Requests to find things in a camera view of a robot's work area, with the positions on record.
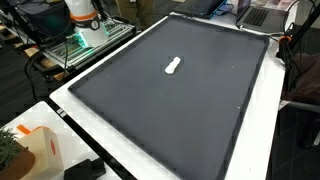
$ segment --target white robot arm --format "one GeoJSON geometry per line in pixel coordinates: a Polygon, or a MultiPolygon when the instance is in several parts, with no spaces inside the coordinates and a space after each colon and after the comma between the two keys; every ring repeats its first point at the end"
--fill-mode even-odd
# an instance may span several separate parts
{"type": "Polygon", "coordinates": [[[74,20],[75,32],[82,39],[82,47],[97,47],[106,43],[109,33],[100,21],[91,0],[65,0],[74,20]]]}

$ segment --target laptop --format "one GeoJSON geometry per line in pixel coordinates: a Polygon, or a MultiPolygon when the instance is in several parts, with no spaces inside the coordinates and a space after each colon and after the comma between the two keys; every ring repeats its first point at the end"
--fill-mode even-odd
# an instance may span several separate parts
{"type": "Polygon", "coordinates": [[[190,17],[210,19],[226,0],[186,0],[173,11],[190,17]]]}
{"type": "Polygon", "coordinates": [[[252,6],[251,0],[239,0],[237,26],[263,33],[283,33],[286,11],[252,6]]]}

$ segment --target gray felt surface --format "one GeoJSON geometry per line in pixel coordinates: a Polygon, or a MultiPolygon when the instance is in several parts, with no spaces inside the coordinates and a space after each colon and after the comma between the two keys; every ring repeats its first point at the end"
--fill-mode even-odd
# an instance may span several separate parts
{"type": "Polygon", "coordinates": [[[267,42],[171,17],[71,91],[182,179],[222,179],[267,42]]]}

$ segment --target white table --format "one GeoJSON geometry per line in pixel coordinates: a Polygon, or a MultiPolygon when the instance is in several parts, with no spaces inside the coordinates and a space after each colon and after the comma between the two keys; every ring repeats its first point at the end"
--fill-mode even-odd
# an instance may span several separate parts
{"type": "MultiPolygon", "coordinates": [[[[287,25],[294,21],[296,9],[297,7],[292,8],[287,25]]],[[[214,17],[212,20],[197,20],[237,29],[235,26],[235,17],[231,14],[214,17]]],[[[174,174],[130,142],[119,131],[91,111],[68,91],[68,87],[71,84],[107,61],[144,33],[146,32],[143,32],[53,92],[50,98],[65,110],[71,118],[82,126],[136,178],[141,180],[177,179],[174,174]]],[[[266,177],[285,73],[283,63],[280,59],[275,58],[277,48],[277,43],[271,41],[257,77],[229,165],[226,175],[226,179],[228,180],[262,180],[266,177]]]]}
{"type": "MultiPolygon", "coordinates": [[[[68,169],[79,162],[90,159],[95,160],[98,155],[45,103],[39,102],[11,122],[6,127],[13,128],[17,137],[23,137],[16,127],[22,124],[32,130],[38,126],[46,126],[57,134],[64,169],[68,169]]],[[[106,174],[99,180],[121,180],[121,178],[107,165],[106,174]]],[[[62,180],[64,172],[61,172],[53,180],[62,180]]]]}

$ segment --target potted plant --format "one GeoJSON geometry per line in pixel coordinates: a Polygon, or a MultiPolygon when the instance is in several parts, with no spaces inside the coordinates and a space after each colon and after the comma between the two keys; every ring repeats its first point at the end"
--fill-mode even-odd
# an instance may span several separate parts
{"type": "Polygon", "coordinates": [[[21,146],[12,129],[0,129],[0,179],[21,179],[33,167],[34,154],[21,146]]]}

